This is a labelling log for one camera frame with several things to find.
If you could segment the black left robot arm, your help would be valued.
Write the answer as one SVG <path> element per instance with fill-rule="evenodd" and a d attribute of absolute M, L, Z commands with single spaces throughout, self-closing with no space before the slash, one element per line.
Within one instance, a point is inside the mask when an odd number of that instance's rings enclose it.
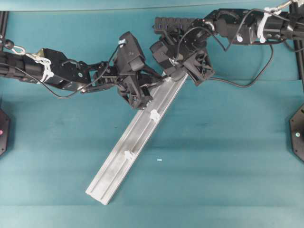
<path fill-rule="evenodd" d="M 42 52 L 44 57 L 1 52 L 1 77 L 82 94 L 116 87 L 118 94 L 133 109 L 139 110 L 153 100 L 151 90 L 164 82 L 163 77 L 145 63 L 144 56 L 137 53 L 135 57 L 128 57 L 124 48 L 115 51 L 112 65 L 108 61 L 88 65 L 48 48 Z"/>

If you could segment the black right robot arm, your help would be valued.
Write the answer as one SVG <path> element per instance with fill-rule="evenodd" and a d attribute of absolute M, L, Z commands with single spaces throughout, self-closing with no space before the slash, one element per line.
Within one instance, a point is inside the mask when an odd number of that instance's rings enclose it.
<path fill-rule="evenodd" d="M 290 9 L 288 12 L 279 8 L 218 9 L 202 19 L 194 19 L 187 27 L 178 47 L 183 51 L 184 57 L 181 75 L 190 76 L 197 86 L 206 80 L 214 80 L 247 88 L 261 77 L 269 64 L 245 85 L 215 77 L 206 43 L 209 37 L 218 41 L 217 36 L 228 39 L 224 51 L 228 51 L 232 45 L 268 45 L 273 50 L 274 45 L 287 40 L 302 41 L 304 8 Z"/>

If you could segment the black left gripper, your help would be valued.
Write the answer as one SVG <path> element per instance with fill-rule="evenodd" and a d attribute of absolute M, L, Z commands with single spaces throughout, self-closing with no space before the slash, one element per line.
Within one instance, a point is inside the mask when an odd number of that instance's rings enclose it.
<path fill-rule="evenodd" d="M 150 92 L 166 82 L 163 76 L 147 64 L 144 65 L 141 71 L 118 73 L 116 79 L 120 86 L 118 94 L 132 109 L 138 110 L 145 109 L 147 104 L 153 100 Z"/>

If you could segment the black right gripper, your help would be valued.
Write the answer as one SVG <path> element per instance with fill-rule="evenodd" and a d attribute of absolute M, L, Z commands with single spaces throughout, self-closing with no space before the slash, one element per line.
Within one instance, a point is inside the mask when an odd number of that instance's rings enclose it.
<path fill-rule="evenodd" d="M 195 86 L 199 86 L 215 74 L 206 48 L 199 49 L 190 55 L 183 62 L 183 66 L 187 69 Z"/>

